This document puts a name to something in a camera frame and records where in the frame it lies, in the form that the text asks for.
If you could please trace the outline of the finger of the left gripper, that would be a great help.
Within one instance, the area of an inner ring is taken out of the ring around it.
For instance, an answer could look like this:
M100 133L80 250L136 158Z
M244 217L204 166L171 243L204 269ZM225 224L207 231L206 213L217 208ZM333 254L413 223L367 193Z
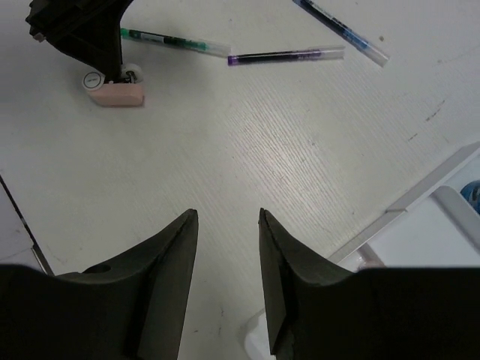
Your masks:
M34 0L25 21L36 41L103 74L122 78L120 22L132 0Z

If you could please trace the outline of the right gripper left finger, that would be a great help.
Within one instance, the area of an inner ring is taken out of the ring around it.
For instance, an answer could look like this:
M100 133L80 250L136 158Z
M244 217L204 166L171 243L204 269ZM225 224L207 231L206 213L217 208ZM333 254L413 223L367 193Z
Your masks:
M189 209L83 272L1 267L3 359L176 359L197 252Z

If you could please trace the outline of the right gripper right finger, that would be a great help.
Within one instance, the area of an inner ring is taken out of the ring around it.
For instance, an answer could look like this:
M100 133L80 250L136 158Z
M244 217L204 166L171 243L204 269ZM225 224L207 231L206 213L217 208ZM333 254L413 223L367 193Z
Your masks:
M276 359L477 359L477 268L351 272L294 238L265 209L259 255Z

